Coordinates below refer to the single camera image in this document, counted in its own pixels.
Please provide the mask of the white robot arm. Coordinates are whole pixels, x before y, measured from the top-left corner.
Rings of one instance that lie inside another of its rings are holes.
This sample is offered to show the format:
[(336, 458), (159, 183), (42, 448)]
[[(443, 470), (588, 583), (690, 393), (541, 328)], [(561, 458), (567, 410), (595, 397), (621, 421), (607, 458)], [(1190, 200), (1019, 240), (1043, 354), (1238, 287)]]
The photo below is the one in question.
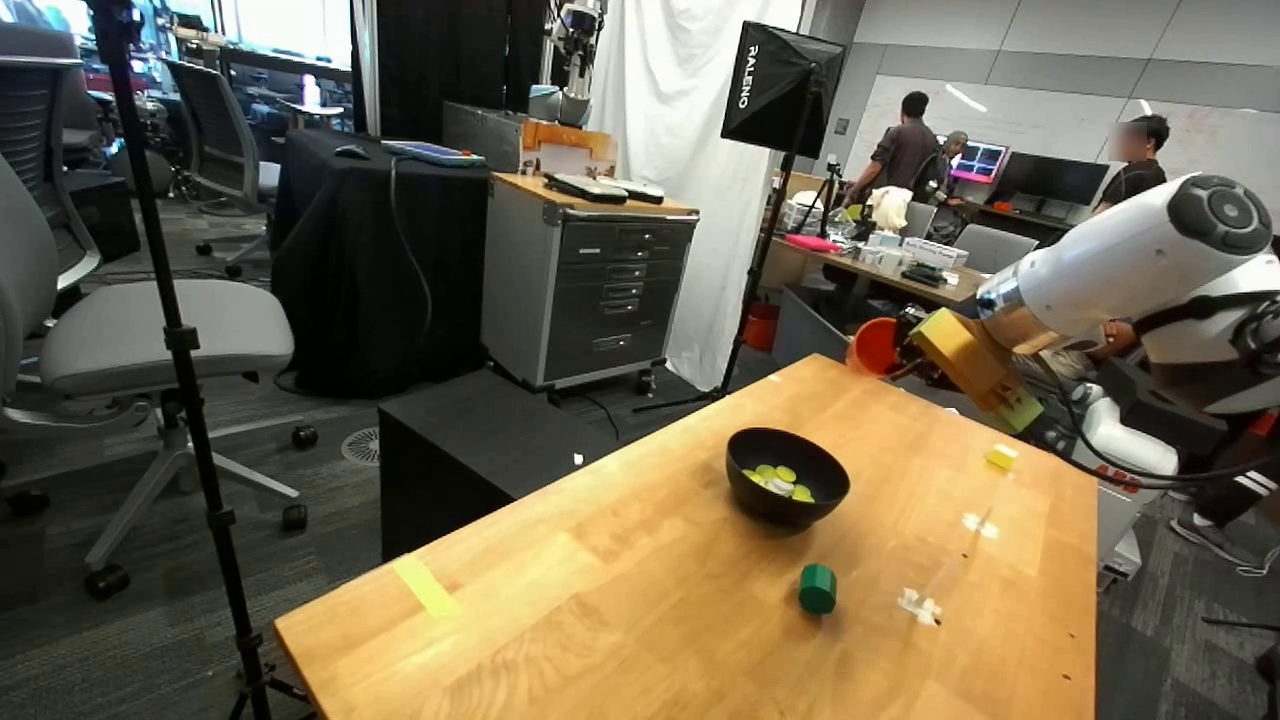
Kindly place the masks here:
[(1178, 177), (994, 274), (969, 316), (1008, 354), (1089, 341), (1119, 319), (1155, 368), (1207, 374), (1215, 424), (1278, 403), (1280, 259), (1272, 216), (1229, 177)]

